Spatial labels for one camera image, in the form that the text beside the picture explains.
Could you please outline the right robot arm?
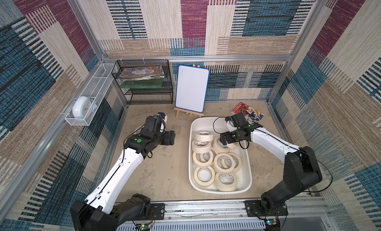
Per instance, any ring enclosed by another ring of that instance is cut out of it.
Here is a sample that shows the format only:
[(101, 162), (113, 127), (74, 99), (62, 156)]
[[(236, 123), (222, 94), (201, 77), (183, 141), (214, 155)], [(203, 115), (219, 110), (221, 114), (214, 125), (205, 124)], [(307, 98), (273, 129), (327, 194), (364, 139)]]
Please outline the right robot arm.
[(253, 124), (220, 134), (223, 145), (243, 140), (260, 145), (284, 164), (282, 181), (263, 193), (261, 203), (254, 207), (253, 212), (258, 212), (260, 216), (275, 215), (277, 209), (285, 205), (286, 200), (322, 181), (318, 160), (310, 147), (291, 144)]

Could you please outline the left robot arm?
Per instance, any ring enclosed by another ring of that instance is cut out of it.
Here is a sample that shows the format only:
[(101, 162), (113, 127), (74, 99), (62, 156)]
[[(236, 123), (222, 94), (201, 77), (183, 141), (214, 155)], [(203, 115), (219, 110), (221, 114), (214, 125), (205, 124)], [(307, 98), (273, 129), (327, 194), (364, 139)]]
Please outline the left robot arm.
[(76, 231), (115, 231), (126, 221), (154, 219), (150, 198), (134, 194), (127, 201), (116, 204), (122, 188), (135, 169), (158, 145), (171, 146), (174, 131), (140, 133), (129, 136), (117, 162), (100, 184), (83, 201), (75, 201), (70, 208)]

